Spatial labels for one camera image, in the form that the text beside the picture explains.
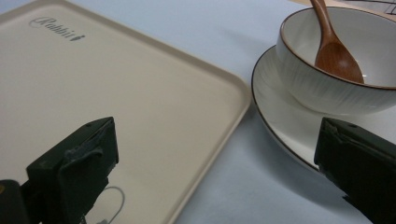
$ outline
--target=bowl rim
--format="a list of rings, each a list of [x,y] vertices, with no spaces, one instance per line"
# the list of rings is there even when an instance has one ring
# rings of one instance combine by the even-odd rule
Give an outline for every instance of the bowl rim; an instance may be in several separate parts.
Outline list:
[[[349,7],[327,7],[327,8],[335,8],[335,9],[342,9],[342,10],[344,10],[344,9],[345,9],[345,10],[353,10],[353,11],[362,12],[363,14],[370,14],[370,15],[375,16],[375,17],[378,17],[378,18],[380,18],[380,19],[385,19],[385,20],[387,20],[387,21],[393,22],[393,23],[395,23],[395,27],[396,27],[396,21],[393,21],[393,20],[391,20],[391,19],[389,19],[389,18],[383,17],[383,16],[381,16],[381,15],[378,15],[378,14],[375,14],[375,13],[372,13],[372,12],[369,12],[369,11],[364,11],[364,10],[361,10],[361,9],[349,8]],[[396,91],[396,87],[376,86],[376,85],[372,85],[372,84],[359,83],[359,82],[355,82],[355,81],[350,81],[350,80],[345,79],[345,78],[342,78],[342,77],[335,76],[335,75],[333,75],[333,74],[331,74],[331,73],[328,73],[328,72],[326,72],[326,71],[324,71],[324,70],[322,70],[322,69],[316,67],[314,64],[309,63],[308,61],[306,61],[305,59],[303,59],[302,57],[300,57],[300,56],[291,48],[291,46],[289,45],[289,43],[286,41],[286,37],[285,37],[285,34],[284,34],[284,29],[285,29],[285,25],[286,25],[287,21],[288,21],[291,17],[293,17],[294,15],[296,15],[296,14],[298,14],[298,13],[302,13],[302,12],[308,11],[308,10],[310,10],[310,11],[312,10],[312,11],[313,11],[314,9],[313,9],[312,7],[308,7],[308,8],[304,8],[304,9],[295,11],[295,12],[291,13],[285,20],[283,20],[283,21],[282,21],[282,24],[280,25],[279,36],[280,36],[280,38],[281,38],[283,44],[284,44],[285,47],[291,52],[291,54],[293,54],[297,59],[299,59],[300,61],[302,61],[303,63],[305,63],[305,64],[308,65],[309,67],[311,67],[311,68],[313,68],[313,69],[315,69],[315,70],[318,70],[318,71],[321,72],[322,75],[324,75],[324,76],[332,77],[332,78],[338,79],[338,80],[340,80],[340,81],[342,81],[342,82],[352,84],[352,85],[354,85],[354,86],[361,86],[361,87],[364,87],[364,88],[370,88],[370,89],[381,90],[381,91]]]

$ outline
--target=wooden spoon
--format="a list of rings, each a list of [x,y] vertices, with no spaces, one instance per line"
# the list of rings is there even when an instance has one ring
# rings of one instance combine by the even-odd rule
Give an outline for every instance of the wooden spoon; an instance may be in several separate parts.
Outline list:
[[[335,34],[324,0],[310,0],[321,30],[315,66],[338,77],[364,83],[358,63]]]

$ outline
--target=spoon handle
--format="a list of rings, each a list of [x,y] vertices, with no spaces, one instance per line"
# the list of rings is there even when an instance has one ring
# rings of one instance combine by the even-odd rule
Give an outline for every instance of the spoon handle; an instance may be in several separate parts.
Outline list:
[[[324,0],[310,0],[314,10],[317,12],[319,25],[321,28],[321,36],[323,41],[338,41],[338,37],[332,28],[329,14],[327,12]]]

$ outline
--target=white plate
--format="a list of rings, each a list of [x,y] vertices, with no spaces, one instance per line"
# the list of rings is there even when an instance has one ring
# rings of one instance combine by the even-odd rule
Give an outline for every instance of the white plate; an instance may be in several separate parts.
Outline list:
[[[396,143],[396,107],[365,116],[334,116],[310,110],[285,89],[275,66],[275,47],[268,49],[253,70],[252,91],[262,119],[279,143],[314,169],[315,149],[323,117],[345,120]]]

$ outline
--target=bowl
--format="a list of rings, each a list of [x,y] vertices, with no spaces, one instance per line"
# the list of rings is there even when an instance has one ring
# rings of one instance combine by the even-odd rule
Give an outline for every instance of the bowl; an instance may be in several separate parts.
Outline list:
[[[320,28],[313,8],[289,15],[276,43],[276,67],[302,105],[335,115],[375,113],[396,105],[396,21],[343,7],[328,7],[334,31],[357,60],[364,84],[314,66]]]

